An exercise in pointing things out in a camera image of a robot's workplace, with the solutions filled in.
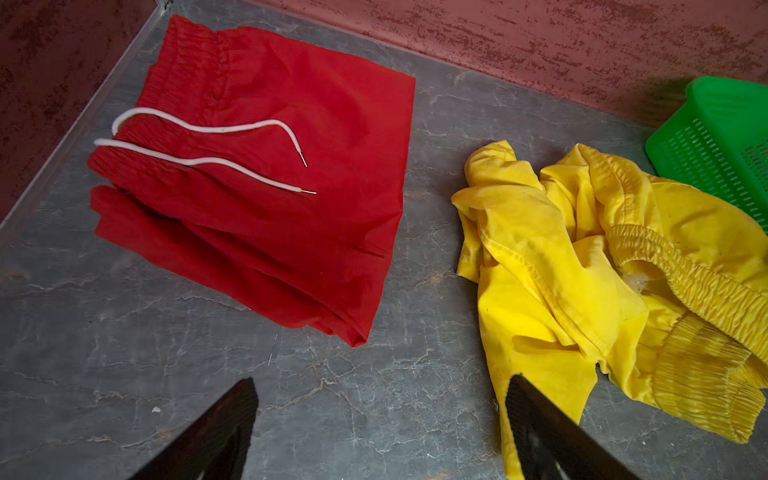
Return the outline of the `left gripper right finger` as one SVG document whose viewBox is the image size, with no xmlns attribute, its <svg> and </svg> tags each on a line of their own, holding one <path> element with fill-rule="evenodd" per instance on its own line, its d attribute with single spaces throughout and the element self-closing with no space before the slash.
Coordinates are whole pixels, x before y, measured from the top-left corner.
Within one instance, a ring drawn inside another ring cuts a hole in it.
<svg viewBox="0 0 768 480">
<path fill-rule="evenodd" d="M 524 376 L 510 379 L 505 407 L 524 478 L 637 479 Z"/>
</svg>

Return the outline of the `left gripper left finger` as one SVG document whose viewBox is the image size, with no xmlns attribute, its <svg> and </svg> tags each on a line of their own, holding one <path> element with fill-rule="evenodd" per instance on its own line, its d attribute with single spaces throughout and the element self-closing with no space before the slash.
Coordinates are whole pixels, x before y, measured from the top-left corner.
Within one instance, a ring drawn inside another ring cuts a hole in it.
<svg viewBox="0 0 768 480">
<path fill-rule="evenodd" d="M 259 399 L 251 378 L 239 380 L 134 479 L 240 479 Z"/>
</svg>

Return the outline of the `yellow shorts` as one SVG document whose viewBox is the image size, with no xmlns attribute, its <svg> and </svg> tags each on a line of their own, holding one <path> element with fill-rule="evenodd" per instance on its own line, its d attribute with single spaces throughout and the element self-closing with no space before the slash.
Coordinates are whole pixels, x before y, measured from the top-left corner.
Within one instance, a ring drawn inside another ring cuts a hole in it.
<svg viewBox="0 0 768 480">
<path fill-rule="evenodd" d="M 767 237 L 735 206 L 578 144 L 476 150 L 452 198 L 499 402 L 524 376 L 579 421 L 600 375 L 744 444 L 767 387 Z"/>
</svg>

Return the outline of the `red shorts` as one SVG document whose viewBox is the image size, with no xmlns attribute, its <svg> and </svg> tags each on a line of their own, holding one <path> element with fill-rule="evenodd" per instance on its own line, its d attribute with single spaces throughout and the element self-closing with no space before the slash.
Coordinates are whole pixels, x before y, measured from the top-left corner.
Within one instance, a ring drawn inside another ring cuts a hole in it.
<svg viewBox="0 0 768 480">
<path fill-rule="evenodd" d="M 281 326 L 363 345 L 403 214 L 415 86 L 173 16 L 136 106 L 89 157 L 96 234 Z"/>
</svg>

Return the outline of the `green plastic basket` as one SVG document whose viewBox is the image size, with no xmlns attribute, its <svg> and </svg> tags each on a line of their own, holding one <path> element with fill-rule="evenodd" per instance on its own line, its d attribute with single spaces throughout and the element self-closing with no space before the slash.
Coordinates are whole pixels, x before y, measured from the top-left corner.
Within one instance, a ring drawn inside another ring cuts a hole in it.
<svg viewBox="0 0 768 480">
<path fill-rule="evenodd" d="M 767 228 L 767 87 L 701 77 L 646 141 L 659 176 L 693 186 Z"/>
</svg>

